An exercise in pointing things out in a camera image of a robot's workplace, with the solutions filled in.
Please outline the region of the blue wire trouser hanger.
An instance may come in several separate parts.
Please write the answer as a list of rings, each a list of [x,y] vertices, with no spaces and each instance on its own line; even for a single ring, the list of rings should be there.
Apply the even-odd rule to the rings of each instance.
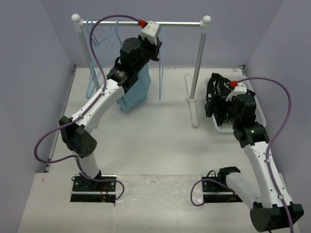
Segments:
[[[165,61],[165,44],[166,44],[166,28],[161,30],[160,41],[162,42],[161,49],[159,51],[159,92],[158,98],[162,98],[162,86],[163,86],[163,75],[164,75],[164,61]]]

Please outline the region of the black white patterned trousers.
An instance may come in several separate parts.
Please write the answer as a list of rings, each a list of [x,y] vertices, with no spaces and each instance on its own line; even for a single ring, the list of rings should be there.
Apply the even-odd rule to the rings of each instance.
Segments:
[[[206,117],[214,116],[218,127],[227,122],[238,132],[259,128],[255,114],[255,92],[245,88],[242,92],[235,91],[241,85],[240,82],[212,73],[207,83],[205,111]]]

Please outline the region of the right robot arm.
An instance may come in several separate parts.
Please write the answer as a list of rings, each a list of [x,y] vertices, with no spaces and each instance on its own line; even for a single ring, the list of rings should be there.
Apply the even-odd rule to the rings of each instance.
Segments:
[[[254,171],[258,188],[253,187],[236,167],[222,168],[217,186],[232,189],[247,205],[254,228],[258,232],[271,232],[289,228],[303,216],[301,204],[295,204],[280,178],[272,154],[271,140],[265,127],[256,120],[256,102],[252,95],[239,94],[231,99],[215,95],[206,106],[207,116],[218,121],[229,121],[233,134],[247,155]]]

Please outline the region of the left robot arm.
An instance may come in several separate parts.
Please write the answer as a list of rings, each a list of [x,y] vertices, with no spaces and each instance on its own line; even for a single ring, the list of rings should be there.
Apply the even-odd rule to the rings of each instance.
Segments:
[[[149,61],[158,61],[162,42],[158,37],[138,36],[125,39],[120,55],[99,91],[71,117],[59,120],[61,137],[67,148],[77,157],[76,162],[85,177],[84,185],[91,191],[101,185],[101,171],[94,151],[97,141],[91,135],[95,125],[118,99],[134,89],[139,72]]]

